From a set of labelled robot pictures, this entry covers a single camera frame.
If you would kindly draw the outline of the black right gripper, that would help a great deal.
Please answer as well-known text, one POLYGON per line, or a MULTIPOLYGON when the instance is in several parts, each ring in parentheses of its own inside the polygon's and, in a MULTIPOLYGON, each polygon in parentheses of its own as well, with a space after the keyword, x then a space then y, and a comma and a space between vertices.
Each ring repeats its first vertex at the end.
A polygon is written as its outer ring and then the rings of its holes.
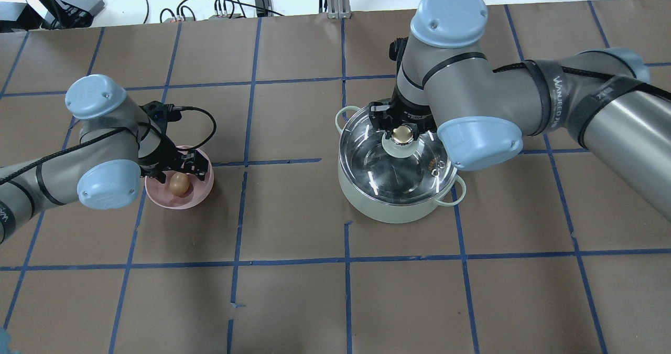
POLYGON ((438 127, 427 105, 419 105, 394 91, 390 98, 369 103, 369 119, 376 130, 387 132, 411 124, 418 132, 435 132, 438 127))

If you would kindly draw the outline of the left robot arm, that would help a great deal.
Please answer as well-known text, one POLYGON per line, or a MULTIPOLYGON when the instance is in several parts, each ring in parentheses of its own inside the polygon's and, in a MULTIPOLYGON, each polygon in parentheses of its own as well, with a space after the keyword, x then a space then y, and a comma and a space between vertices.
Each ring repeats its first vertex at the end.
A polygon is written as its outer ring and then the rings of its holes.
POLYGON ((102 74, 74 82, 64 102, 81 124, 79 144, 2 167, 2 240, 43 211, 72 202, 94 210, 128 206, 141 193, 141 178, 156 180, 151 199, 173 210, 210 194, 215 177, 201 145, 178 147, 166 134, 168 124, 195 107, 137 105, 102 74))

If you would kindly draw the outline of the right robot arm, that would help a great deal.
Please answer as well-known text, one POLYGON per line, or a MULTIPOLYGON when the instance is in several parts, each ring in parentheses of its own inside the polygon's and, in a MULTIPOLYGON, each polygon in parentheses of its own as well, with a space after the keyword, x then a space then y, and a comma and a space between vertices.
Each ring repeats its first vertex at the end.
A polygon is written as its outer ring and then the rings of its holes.
POLYGON ((436 133, 462 171, 503 163, 523 137, 564 128, 669 218, 669 92, 649 83, 640 56, 598 49, 494 69, 479 44, 487 22, 484 0, 421 0, 409 36, 390 45, 396 84, 369 105, 372 125, 436 133))

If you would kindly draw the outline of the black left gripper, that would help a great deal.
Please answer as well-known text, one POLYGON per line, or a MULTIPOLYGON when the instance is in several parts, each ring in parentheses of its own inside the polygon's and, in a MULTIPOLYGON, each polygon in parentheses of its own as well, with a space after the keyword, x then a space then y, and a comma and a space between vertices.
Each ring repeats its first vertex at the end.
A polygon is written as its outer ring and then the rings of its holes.
POLYGON ((209 160, 198 150, 177 148, 166 136, 149 134, 140 142, 140 176, 164 183, 168 171, 205 180, 209 172, 209 160))

